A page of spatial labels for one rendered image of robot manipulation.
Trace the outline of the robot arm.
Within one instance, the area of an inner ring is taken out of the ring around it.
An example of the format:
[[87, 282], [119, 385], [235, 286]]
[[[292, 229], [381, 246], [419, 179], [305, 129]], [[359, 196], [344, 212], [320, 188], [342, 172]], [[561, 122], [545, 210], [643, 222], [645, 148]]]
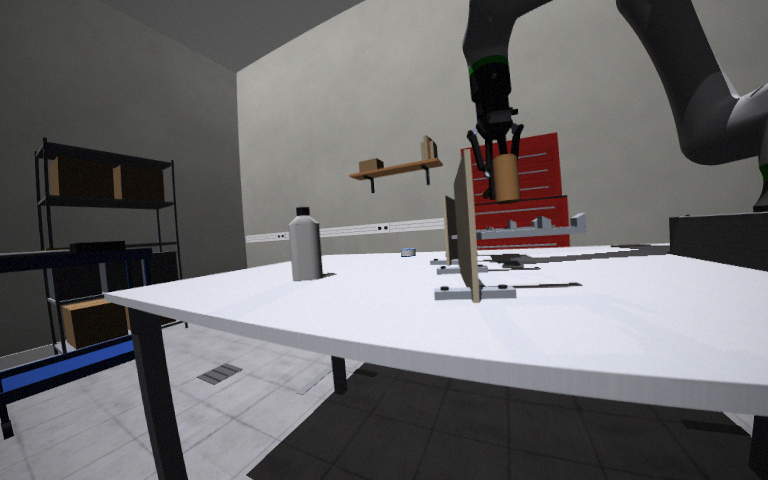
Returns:
[[[511, 93], [508, 45], [515, 21], [553, 0], [469, 0], [463, 37], [471, 99]], [[721, 165], [758, 156], [768, 211], [768, 83], [740, 97], [719, 63], [691, 0], [616, 0], [664, 86], [680, 149], [690, 161]]]

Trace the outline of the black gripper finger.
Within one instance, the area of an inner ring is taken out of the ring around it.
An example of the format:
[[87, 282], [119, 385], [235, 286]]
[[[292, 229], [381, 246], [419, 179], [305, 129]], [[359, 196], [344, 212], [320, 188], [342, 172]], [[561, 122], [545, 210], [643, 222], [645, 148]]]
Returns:
[[486, 165], [484, 165], [483, 157], [481, 154], [480, 146], [477, 139], [478, 130], [477, 128], [474, 128], [473, 130], [469, 130], [467, 133], [467, 138], [471, 142], [474, 156], [476, 159], [477, 167], [479, 171], [484, 172], [484, 177], [489, 178], [489, 193], [490, 193], [490, 200], [495, 199], [495, 188], [494, 188], [494, 181], [493, 181], [493, 167], [492, 167], [492, 160], [493, 160], [493, 124], [487, 125], [487, 140], [485, 140], [485, 149], [486, 149]]
[[[497, 143], [499, 146], [499, 153], [500, 155], [508, 154], [504, 122], [499, 123], [498, 128], [499, 128], [499, 135], [500, 135], [500, 139], [497, 140]], [[511, 126], [511, 129], [512, 129], [511, 132], [513, 134], [511, 154], [515, 154], [517, 156], [517, 162], [518, 162], [518, 154], [519, 154], [520, 134], [523, 128], [524, 128], [523, 124], [517, 125], [513, 123]]]

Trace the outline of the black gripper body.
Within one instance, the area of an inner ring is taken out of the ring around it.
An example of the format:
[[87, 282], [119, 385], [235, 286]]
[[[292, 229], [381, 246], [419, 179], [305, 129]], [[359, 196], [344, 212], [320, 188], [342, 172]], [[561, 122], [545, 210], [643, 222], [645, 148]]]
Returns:
[[[500, 109], [509, 107], [508, 92], [505, 89], [491, 89], [479, 94], [475, 99], [478, 133], [487, 140], [487, 113], [491, 109]], [[499, 140], [499, 123], [493, 124], [493, 140]], [[505, 134], [509, 131], [513, 120], [504, 122]]]

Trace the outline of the wooden mallet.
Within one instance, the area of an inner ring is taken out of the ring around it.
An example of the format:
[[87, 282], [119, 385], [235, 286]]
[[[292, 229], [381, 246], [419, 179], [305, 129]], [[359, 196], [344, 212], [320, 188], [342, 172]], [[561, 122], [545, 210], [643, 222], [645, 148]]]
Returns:
[[[515, 154], [503, 154], [492, 160], [495, 201], [498, 204], [517, 203], [520, 199], [518, 162]], [[490, 197], [489, 188], [482, 197]]]

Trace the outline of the grey bottle with black cap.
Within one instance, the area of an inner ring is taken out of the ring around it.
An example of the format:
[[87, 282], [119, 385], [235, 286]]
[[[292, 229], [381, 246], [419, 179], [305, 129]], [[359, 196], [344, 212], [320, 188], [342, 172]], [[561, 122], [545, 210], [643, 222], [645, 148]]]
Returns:
[[293, 281], [322, 279], [319, 223], [309, 216], [309, 207], [298, 207], [296, 213], [288, 225]]

